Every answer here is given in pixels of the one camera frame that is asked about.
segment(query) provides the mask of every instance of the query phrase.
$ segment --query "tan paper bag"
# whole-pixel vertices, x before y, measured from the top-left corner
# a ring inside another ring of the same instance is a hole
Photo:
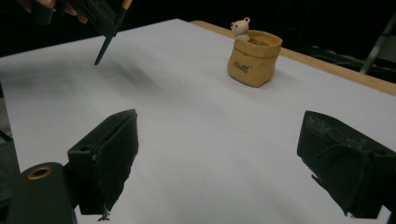
[[[236,39],[233,43],[228,74],[246,85],[260,87],[274,75],[282,39],[263,31],[247,33],[249,41]]]

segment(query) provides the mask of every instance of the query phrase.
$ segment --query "white table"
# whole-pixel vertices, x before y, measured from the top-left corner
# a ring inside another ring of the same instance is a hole
[[[305,110],[395,148],[396,97],[279,57],[250,88],[227,74],[233,40],[172,20],[0,59],[20,167],[56,161],[135,108],[139,154],[108,223],[386,223],[345,217],[296,155]],[[96,223],[99,216],[81,216]]]

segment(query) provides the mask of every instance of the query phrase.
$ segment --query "teddy bear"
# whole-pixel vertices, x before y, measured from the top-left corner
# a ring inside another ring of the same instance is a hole
[[[242,39],[249,41],[250,37],[248,35],[248,24],[250,23],[250,18],[246,17],[241,21],[235,21],[231,23],[231,31],[235,36],[235,40]]]

